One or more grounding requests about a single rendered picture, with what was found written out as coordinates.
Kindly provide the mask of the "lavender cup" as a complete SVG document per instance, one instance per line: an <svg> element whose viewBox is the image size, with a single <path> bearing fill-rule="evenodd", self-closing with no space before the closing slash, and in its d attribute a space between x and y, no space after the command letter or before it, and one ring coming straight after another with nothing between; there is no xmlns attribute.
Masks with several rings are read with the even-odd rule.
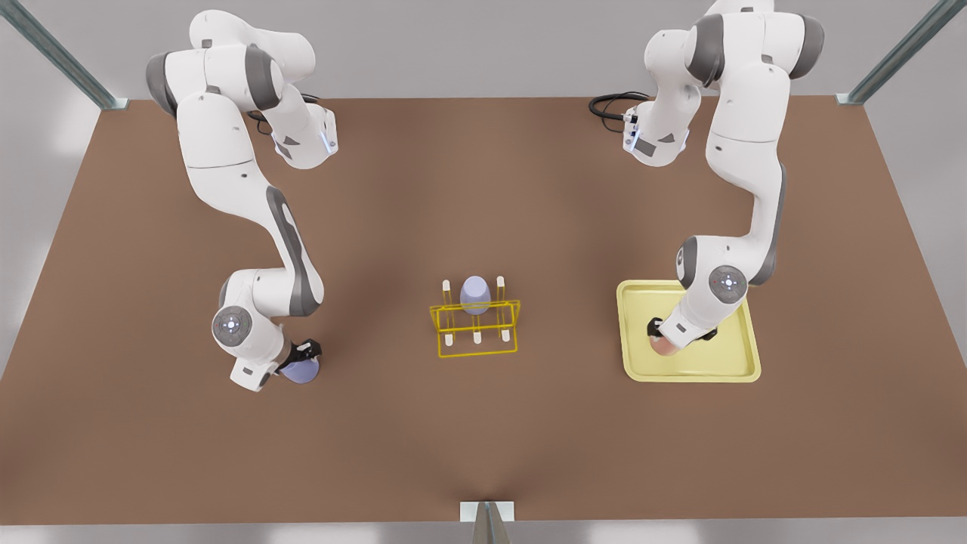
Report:
<svg viewBox="0 0 967 544"><path fill-rule="evenodd" d="M299 360L289 363L286 367L280 367L277 372L280 375L285 376L290 382L297 383L297 385L305 385L305 383L314 380L319 372L319 361L316 357Z"/></svg>
<svg viewBox="0 0 967 544"><path fill-rule="evenodd" d="M490 309L490 287L483 277L470 276L467 278L462 285L459 298L462 309L467 314L477 316Z"/></svg>

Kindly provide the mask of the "silver frame post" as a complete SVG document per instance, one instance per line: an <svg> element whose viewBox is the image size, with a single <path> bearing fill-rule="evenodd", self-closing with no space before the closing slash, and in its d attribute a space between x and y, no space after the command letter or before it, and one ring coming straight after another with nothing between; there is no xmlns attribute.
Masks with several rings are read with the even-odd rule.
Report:
<svg viewBox="0 0 967 544"><path fill-rule="evenodd" d="M967 0L938 0L852 90L836 94L836 103L847 106L865 104L964 7L967 7Z"/></svg>
<svg viewBox="0 0 967 544"><path fill-rule="evenodd" d="M514 522L514 502L460 502L460 522L472 522L471 544L511 544L505 522Z"/></svg>
<svg viewBox="0 0 967 544"><path fill-rule="evenodd" d="M127 110L130 101L108 91L20 0L0 0L0 15L101 110Z"/></svg>

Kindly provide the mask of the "pale yellow tray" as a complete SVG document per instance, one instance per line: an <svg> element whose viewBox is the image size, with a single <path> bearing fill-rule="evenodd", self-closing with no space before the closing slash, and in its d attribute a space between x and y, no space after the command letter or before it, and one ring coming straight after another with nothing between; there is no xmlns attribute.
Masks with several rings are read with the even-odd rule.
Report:
<svg viewBox="0 0 967 544"><path fill-rule="evenodd" d="M626 375L638 382L756 382L761 363L749 303L718 325L710 341L697 340L672 356L650 347L647 325L670 314L684 289L677 281L624 281L616 289Z"/></svg>

